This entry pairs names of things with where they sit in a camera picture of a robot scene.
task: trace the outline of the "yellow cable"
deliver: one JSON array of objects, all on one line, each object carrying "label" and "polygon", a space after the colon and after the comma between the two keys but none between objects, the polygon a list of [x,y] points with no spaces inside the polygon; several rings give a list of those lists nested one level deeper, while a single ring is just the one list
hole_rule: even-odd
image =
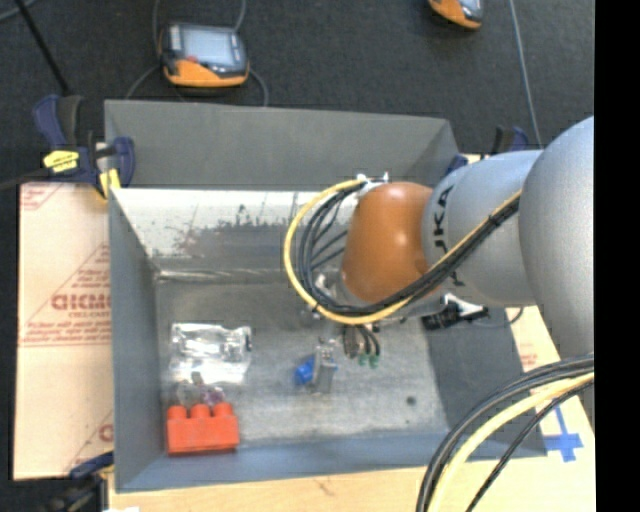
[{"label": "yellow cable", "polygon": [[336,192],[339,192],[340,190],[344,190],[346,188],[353,187],[353,186],[358,185],[358,184],[363,183],[363,182],[364,182],[364,180],[343,181],[342,183],[338,183],[337,185],[329,187],[328,189],[320,192],[317,196],[315,196],[313,199],[311,199],[311,201],[309,201],[302,208],[300,208],[300,211],[296,214],[296,216],[291,221],[291,224],[289,225],[289,229],[287,230],[287,234],[286,234],[285,239],[284,239],[284,250],[283,250],[283,253],[284,253],[283,254],[284,268],[285,268],[285,271],[287,273],[287,277],[289,278],[289,281],[291,282],[291,284],[295,288],[295,290],[298,293],[298,295],[300,295],[300,297],[302,297],[302,299],[307,304],[309,304],[312,308],[314,308],[314,311],[317,311],[318,313],[320,313],[321,315],[325,316],[329,320],[333,320],[334,322],[338,322],[338,323],[346,324],[346,325],[361,325],[361,324],[366,324],[366,323],[377,322],[377,321],[379,321],[379,320],[381,320],[381,319],[383,319],[383,318],[395,313],[398,309],[400,309],[405,304],[407,304],[409,302],[410,298],[407,298],[407,299],[404,299],[404,300],[402,300],[400,302],[392,304],[391,306],[389,306],[389,307],[387,307],[387,308],[385,308],[385,309],[383,309],[381,311],[378,311],[377,313],[373,313],[373,314],[365,315],[365,316],[351,317],[351,316],[345,316],[345,315],[339,315],[339,314],[333,313],[332,311],[329,311],[328,309],[326,309],[323,306],[319,305],[318,301],[316,301],[316,299],[314,297],[312,297],[304,289],[304,287],[300,284],[300,282],[296,278],[295,271],[293,269],[293,264],[291,263],[291,244],[292,244],[292,241],[293,241],[293,235],[295,234],[295,232],[298,229],[298,225],[300,224],[300,222],[302,221],[304,216],[307,214],[307,212],[309,210],[311,210],[311,208],[313,208],[316,204],[318,204],[320,201],[322,201],[324,198],[330,196],[331,194],[335,194]]},{"label": "yellow cable", "polygon": [[[293,242],[293,236],[295,235],[295,232],[297,231],[298,226],[302,222],[302,219],[304,218],[304,216],[309,212],[309,210],[311,210],[315,205],[317,205],[326,197],[332,194],[335,194],[340,190],[344,190],[344,189],[353,187],[355,185],[364,183],[364,181],[365,180],[358,180],[358,179],[343,181],[342,183],[333,185],[332,187],[329,187],[323,190],[322,192],[320,192],[317,196],[311,199],[311,201],[309,201],[302,208],[300,208],[296,216],[291,221],[291,224],[289,225],[289,229],[287,230],[287,234],[284,239],[284,247],[283,247],[284,268],[287,273],[287,277],[289,278],[289,281],[291,282],[292,286],[294,287],[298,295],[300,295],[300,297],[307,304],[309,304],[314,311],[317,311],[318,313],[328,318],[329,320],[333,320],[334,322],[338,322],[345,325],[362,325],[367,323],[379,322],[383,318],[386,318],[389,315],[392,315],[393,313],[395,313],[396,311],[404,307],[406,304],[408,304],[409,301],[412,299],[412,297],[407,297],[405,299],[402,299],[394,304],[387,306],[386,308],[376,313],[371,313],[369,315],[345,316],[345,315],[334,313],[333,311],[329,311],[325,307],[318,304],[318,301],[315,299],[315,297],[309,294],[307,290],[305,290],[304,287],[298,281],[295,271],[293,269],[293,264],[291,262],[291,245]],[[493,211],[492,215],[496,215],[497,213],[499,213],[507,204],[509,204],[511,201],[519,197],[521,192],[522,192],[521,190],[516,192],[511,198],[509,198],[501,206],[496,208]],[[472,231],[470,231],[464,238],[462,238],[449,252],[447,252],[444,256],[442,256],[442,258],[440,258],[437,261],[437,263],[433,267],[431,267],[429,271],[435,270],[440,265],[443,265],[447,261],[447,259],[449,259],[455,253],[458,247],[464,244],[470,237],[472,237],[475,233],[477,233],[478,230],[480,230],[488,222],[489,222],[488,220],[484,220],[483,222],[478,224]]]},{"label": "yellow cable", "polygon": [[445,489],[449,485],[456,470],[459,469],[459,467],[469,458],[469,456],[476,450],[476,448],[480,446],[480,444],[482,444],[485,439],[487,439],[487,437],[493,434],[505,423],[508,423],[517,416],[524,414],[532,407],[540,405],[546,400],[555,398],[556,396],[559,396],[566,391],[570,391],[571,389],[581,386],[582,384],[593,380],[593,378],[594,373],[592,372],[568,381],[564,379],[560,382],[553,383],[549,386],[544,387],[541,391],[535,393],[534,395],[516,402],[514,405],[496,414],[493,418],[482,425],[476,432],[473,433],[473,435],[471,435],[471,437],[469,437],[469,439],[467,439],[467,441],[453,456],[449,464],[445,466],[444,470],[442,471],[439,484],[434,489],[431,504],[427,509],[428,512],[439,510]]}]

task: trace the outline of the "cardboard sheet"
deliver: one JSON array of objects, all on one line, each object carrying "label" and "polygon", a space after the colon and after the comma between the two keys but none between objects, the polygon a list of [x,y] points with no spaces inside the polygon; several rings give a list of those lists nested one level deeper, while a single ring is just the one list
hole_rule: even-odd
[{"label": "cardboard sheet", "polygon": [[112,449],[106,201],[85,185],[20,194],[14,478],[63,476]]}]

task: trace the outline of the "clamp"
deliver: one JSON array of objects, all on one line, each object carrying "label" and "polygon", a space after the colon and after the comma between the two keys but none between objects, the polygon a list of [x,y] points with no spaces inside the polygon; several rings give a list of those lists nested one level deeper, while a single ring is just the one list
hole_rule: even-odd
[{"label": "clamp", "polygon": [[[78,146],[75,136],[77,110],[81,96],[52,94],[40,100],[32,114],[38,131],[49,143],[51,152],[43,163],[49,179],[61,182],[85,182],[93,185],[104,197],[109,186],[128,186],[135,170],[133,140],[116,137],[100,150]],[[102,158],[112,157],[116,164],[103,171],[97,166]]]}]

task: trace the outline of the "blue object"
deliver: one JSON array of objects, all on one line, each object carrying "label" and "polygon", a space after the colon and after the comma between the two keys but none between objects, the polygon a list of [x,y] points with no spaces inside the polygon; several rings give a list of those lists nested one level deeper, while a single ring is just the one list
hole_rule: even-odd
[{"label": "blue object", "polygon": [[460,167],[464,167],[468,163],[469,163],[469,159],[466,156],[463,156],[460,153],[458,153],[456,156],[453,157],[453,160],[451,160],[449,167],[447,167],[447,172],[445,173],[445,176],[450,172],[455,171],[456,169],[460,169]]},{"label": "blue object", "polygon": [[558,450],[562,455],[563,462],[573,462],[576,460],[576,454],[573,450],[582,448],[584,445],[578,434],[570,434],[567,425],[564,422],[562,411],[559,407],[555,408],[558,423],[560,424],[560,435],[543,436],[545,447],[547,450]]},{"label": "blue object", "polygon": [[47,140],[50,149],[72,149],[79,156],[76,166],[72,169],[58,173],[48,169],[49,178],[52,181],[89,183],[104,194],[100,184],[101,171],[96,167],[94,160],[100,156],[114,156],[118,160],[120,184],[126,187],[131,183],[135,170],[133,141],[129,137],[116,137],[110,147],[94,155],[90,154],[89,148],[77,146],[74,131],[80,101],[79,96],[63,98],[51,94],[33,107],[36,128]]},{"label": "blue object", "polygon": [[294,373],[294,380],[298,386],[303,386],[311,382],[313,379],[313,363],[315,361],[315,357],[311,356],[304,363],[296,368]]},{"label": "blue object", "polygon": [[518,128],[517,126],[513,126],[511,128],[513,132],[513,139],[511,140],[511,147],[507,150],[508,152],[512,151],[524,151],[527,149],[529,145],[529,138],[524,130]]},{"label": "blue object", "polygon": [[103,453],[76,466],[69,472],[71,480],[80,480],[113,465],[113,452]]}]

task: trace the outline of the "cable bundle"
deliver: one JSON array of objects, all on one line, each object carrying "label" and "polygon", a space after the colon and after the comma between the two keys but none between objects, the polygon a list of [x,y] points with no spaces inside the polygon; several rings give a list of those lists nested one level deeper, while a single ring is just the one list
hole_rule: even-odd
[{"label": "cable bundle", "polygon": [[[485,439],[500,427],[524,414],[529,409],[551,400],[548,405],[541,409],[529,421],[504,453],[467,508],[467,512],[473,510],[527,435],[554,407],[593,385],[594,371],[595,357],[593,354],[552,363],[526,373],[477,405],[449,432],[433,455],[420,487],[416,512],[438,510],[443,499],[444,491],[456,469],[467,460]],[[538,389],[538,391],[533,395],[513,403],[514,397],[533,389]],[[492,416],[480,426],[454,454],[456,447],[470,425],[478,418],[492,413],[497,406],[505,402],[512,403],[513,405]]]},{"label": "cable bundle", "polygon": [[[346,197],[360,191],[371,182],[382,180],[357,179],[345,181],[330,187],[305,204],[294,217],[287,231],[284,241],[284,266],[287,276],[297,293],[309,304],[313,311],[317,311],[326,318],[345,325],[363,325],[375,323],[392,315],[402,307],[411,304],[438,287],[455,269],[505,220],[518,211],[520,191],[508,199],[502,206],[494,210],[483,222],[460,240],[447,254],[445,254],[426,274],[399,290],[393,295],[366,306],[340,304],[326,291],[316,285],[313,272],[322,264],[336,257],[342,249],[325,256],[321,261],[317,258],[328,250],[335,242],[343,238],[347,231],[334,236],[316,249],[322,238],[327,234],[337,216],[338,209]],[[303,218],[316,205],[316,212],[311,216],[302,231],[297,254],[297,268],[291,261],[293,237],[302,223]]]}]

